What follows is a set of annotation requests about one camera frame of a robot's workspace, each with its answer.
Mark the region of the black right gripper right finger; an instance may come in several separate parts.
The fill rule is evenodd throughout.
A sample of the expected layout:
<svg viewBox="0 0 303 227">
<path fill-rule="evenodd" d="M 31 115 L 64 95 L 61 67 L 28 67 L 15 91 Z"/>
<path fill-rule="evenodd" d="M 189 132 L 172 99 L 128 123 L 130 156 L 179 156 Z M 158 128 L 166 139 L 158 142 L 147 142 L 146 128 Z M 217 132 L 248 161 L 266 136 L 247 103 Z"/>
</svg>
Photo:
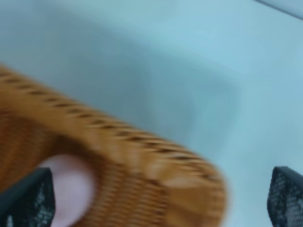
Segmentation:
<svg viewBox="0 0 303 227">
<path fill-rule="evenodd" d="M 303 226 L 303 176 L 287 166 L 272 172 L 267 211 L 274 227 Z"/>
</svg>

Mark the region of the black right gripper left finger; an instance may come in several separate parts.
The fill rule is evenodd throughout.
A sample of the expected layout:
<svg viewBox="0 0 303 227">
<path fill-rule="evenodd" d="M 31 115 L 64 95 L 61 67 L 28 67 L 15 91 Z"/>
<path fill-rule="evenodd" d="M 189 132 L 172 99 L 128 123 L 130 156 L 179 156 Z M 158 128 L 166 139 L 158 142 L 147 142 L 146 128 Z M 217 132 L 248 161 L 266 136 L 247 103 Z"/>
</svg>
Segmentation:
<svg viewBox="0 0 303 227">
<path fill-rule="evenodd" d="M 49 227 L 55 215 L 53 175 L 37 168 L 0 193 L 1 227 Z"/>
</svg>

